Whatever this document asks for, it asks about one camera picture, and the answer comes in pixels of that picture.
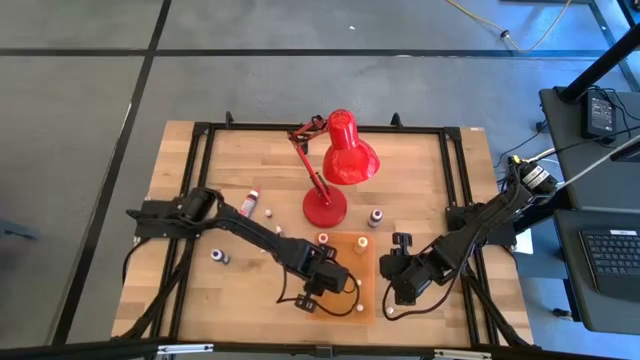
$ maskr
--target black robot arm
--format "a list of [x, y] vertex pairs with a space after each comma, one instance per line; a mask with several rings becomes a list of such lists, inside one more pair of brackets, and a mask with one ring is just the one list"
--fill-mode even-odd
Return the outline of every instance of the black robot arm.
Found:
[[[287, 272], [304, 280], [304, 290], [313, 295], [322, 296], [325, 290], [340, 293], [344, 289], [349, 270], [336, 263], [335, 248], [326, 245], [318, 246], [305, 239], [279, 236], [241, 215], [233, 206], [224, 202], [224, 197], [218, 191], [196, 188], [187, 198], [187, 202], [193, 201], [190, 200], [193, 198], [204, 199], [202, 204], [207, 205], [202, 206], [210, 208], [215, 204], [217, 207], [216, 215], [203, 222], [194, 223], [192, 226], [195, 229], [219, 228], [230, 231], [268, 251]], [[187, 214], [183, 214], [182, 218], [190, 220]]]
[[380, 274], [391, 281], [398, 305], [415, 305], [416, 299], [435, 281], [443, 285], [458, 273], [478, 240], [512, 217], [516, 210], [529, 204], [531, 193], [519, 182], [508, 186], [484, 205], [477, 205], [467, 214], [467, 224], [435, 239], [415, 255], [406, 250], [402, 234], [394, 234], [394, 243], [401, 245], [380, 258]]

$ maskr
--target black table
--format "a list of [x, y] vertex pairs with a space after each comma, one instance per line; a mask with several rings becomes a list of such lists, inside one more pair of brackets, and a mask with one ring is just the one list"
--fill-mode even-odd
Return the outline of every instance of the black table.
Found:
[[640, 334], [640, 303], [604, 296], [596, 291], [578, 237], [578, 232], [587, 227], [640, 227], [640, 215], [559, 210], [554, 214], [554, 220], [567, 261], [571, 283], [571, 289], [567, 290], [573, 291], [569, 294], [569, 303], [574, 320], [582, 321], [592, 331]]
[[[620, 100], [629, 113], [640, 117], [640, 94], [619, 92]], [[542, 110], [546, 115], [551, 138], [556, 149], [584, 141], [580, 136], [582, 106], [562, 102], [553, 89], [540, 91]], [[618, 129], [625, 128], [622, 111], [616, 109]], [[639, 121], [627, 116], [629, 127], [640, 125]], [[631, 136], [640, 133], [631, 131]], [[611, 146], [626, 142], [628, 135], [620, 134]], [[611, 149], [596, 143], [587, 143], [560, 152], [558, 161], [565, 180], [579, 174]], [[531, 207], [523, 212], [522, 219], [516, 221], [516, 232], [553, 216], [558, 234], [559, 248], [567, 263], [568, 278], [564, 279], [565, 289], [571, 305], [574, 320], [583, 321], [593, 331], [640, 334], [640, 303], [619, 300], [599, 294], [592, 283], [587, 259], [582, 250], [578, 231], [588, 227], [624, 228], [640, 227], [640, 164], [630, 162], [604, 161], [580, 179], [564, 187], [549, 203]], [[557, 253], [553, 243], [546, 246], [549, 254]], [[534, 257], [540, 266], [547, 266], [550, 256]]]
[[[640, 118], [640, 93], [618, 92], [618, 95], [629, 113]], [[610, 98], [617, 103], [615, 96], [610, 95]], [[581, 105], [563, 103], [553, 89], [541, 90], [540, 99], [556, 149], [585, 140], [580, 136]], [[622, 111], [616, 111], [617, 128], [623, 130]], [[640, 125], [640, 121], [628, 116], [627, 123], [629, 127]], [[631, 136], [638, 133], [640, 129], [632, 131]], [[620, 134], [610, 146], [620, 145], [627, 140], [627, 134]], [[568, 180], [610, 151], [596, 143], [562, 151], [558, 154], [562, 175]], [[638, 179], [639, 163], [606, 160], [565, 189], [574, 209], [640, 214]]]

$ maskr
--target metal stand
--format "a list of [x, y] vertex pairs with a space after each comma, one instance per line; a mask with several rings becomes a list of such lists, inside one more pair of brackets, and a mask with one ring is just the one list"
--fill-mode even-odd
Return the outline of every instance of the metal stand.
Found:
[[578, 76], [571, 85], [560, 93], [565, 102], [573, 102], [587, 91], [589, 86], [600, 80], [609, 70], [624, 60], [631, 52], [640, 46], [640, 25], [629, 30], [618, 42], [607, 50], [596, 62]]

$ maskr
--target small bottle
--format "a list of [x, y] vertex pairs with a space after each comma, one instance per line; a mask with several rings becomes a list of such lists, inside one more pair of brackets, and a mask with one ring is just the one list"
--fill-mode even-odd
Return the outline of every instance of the small bottle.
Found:
[[213, 259], [213, 261], [221, 262], [225, 265], [227, 265], [231, 261], [231, 258], [229, 257], [229, 255], [225, 254], [220, 249], [213, 249], [211, 251], [211, 258]]
[[258, 202], [258, 196], [260, 196], [260, 189], [255, 188], [249, 192], [247, 198], [244, 199], [242, 206], [240, 207], [240, 214], [246, 217], [251, 217], [251, 213], [253, 209], [256, 207], [256, 203]]
[[367, 221], [369, 226], [376, 227], [380, 225], [380, 221], [382, 221], [382, 211], [380, 211], [380, 209], [373, 210], [371, 215], [369, 215], [369, 220]]
[[355, 251], [356, 254], [362, 254], [367, 249], [368, 244], [369, 240], [367, 240], [366, 237], [360, 237], [358, 238], [358, 241], [356, 241], [356, 245], [353, 247], [353, 251]]

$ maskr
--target wooden work surface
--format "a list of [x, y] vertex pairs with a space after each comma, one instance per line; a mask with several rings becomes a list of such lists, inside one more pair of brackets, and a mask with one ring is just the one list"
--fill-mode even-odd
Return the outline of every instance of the wooden work surface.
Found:
[[[187, 158], [193, 122], [169, 121], [160, 145], [148, 196], [170, 200], [179, 192]], [[444, 208], [446, 187], [438, 137], [419, 134], [361, 133], [380, 157], [380, 170], [372, 179], [353, 186], [340, 186], [349, 210], [333, 232], [372, 232], [376, 239], [376, 259], [388, 253], [391, 234], [413, 234], [412, 252], [418, 251], [446, 232]], [[497, 193], [491, 156], [484, 130], [463, 128], [462, 144], [476, 202]], [[309, 159], [321, 169], [329, 136], [309, 144]], [[453, 143], [449, 144], [458, 199], [462, 191]], [[204, 137], [198, 148], [193, 182], [200, 167]], [[217, 131], [209, 166], [207, 186], [222, 191], [225, 200], [240, 207], [248, 191], [261, 189], [252, 219], [275, 229], [280, 225], [287, 236], [313, 240], [317, 228], [302, 213], [302, 198], [311, 188], [302, 162], [284, 132]], [[383, 211], [376, 229], [367, 226], [374, 208]], [[273, 211], [273, 219], [264, 215]], [[113, 335], [129, 329], [155, 296], [165, 260], [167, 240], [153, 239], [132, 257], [122, 290]], [[210, 252], [220, 248], [231, 256], [224, 266], [212, 261]], [[511, 256], [497, 246], [484, 247], [491, 295], [505, 318], [525, 340], [532, 341], [529, 321], [516, 267]], [[251, 343], [315, 343], [333, 345], [388, 346], [469, 346], [466, 317], [459, 282], [450, 298], [427, 315], [409, 316], [390, 322], [382, 315], [382, 295], [388, 282], [376, 271], [376, 319], [371, 325], [310, 321], [309, 315], [292, 303], [276, 305], [282, 287], [282, 268], [271, 256], [248, 242], [222, 230], [206, 231], [195, 247], [188, 289], [180, 324], [180, 340]], [[301, 292], [302, 282], [289, 276], [286, 296]], [[443, 295], [445, 287], [431, 285], [412, 309], [423, 309]], [[395, 313], [409, 308], [387, 304]], [[475, 308], [481, 339], [486, 330], [480, 302]], [[166, 307], [161, 334], [167, 334], [172, 299]]]

